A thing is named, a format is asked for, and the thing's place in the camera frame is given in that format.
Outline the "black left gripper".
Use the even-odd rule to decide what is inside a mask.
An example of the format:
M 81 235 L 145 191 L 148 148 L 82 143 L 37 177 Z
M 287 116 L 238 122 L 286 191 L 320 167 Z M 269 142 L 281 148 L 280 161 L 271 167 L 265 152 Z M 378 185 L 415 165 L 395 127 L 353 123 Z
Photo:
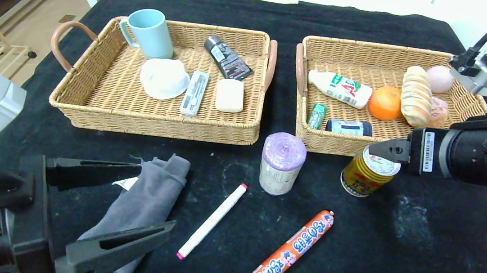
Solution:
M 135 163 L 22 157 L 17 171 L 0 172 L 0 273 L 113 273 L 164 245 L 176 226 L 108 233 L 66 245 L 53 259 L 48 185 L 58 191 L 89 188 L 138 177 Z

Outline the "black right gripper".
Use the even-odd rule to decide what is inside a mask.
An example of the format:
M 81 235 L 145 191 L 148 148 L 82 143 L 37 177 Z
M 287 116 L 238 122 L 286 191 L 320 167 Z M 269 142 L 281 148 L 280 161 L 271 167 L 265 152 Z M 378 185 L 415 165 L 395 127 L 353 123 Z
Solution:
M 369 145 L 372 156 L 408 164 L 416 175 L 487 187 L 487 130 L 416 129 L 407 139 Z

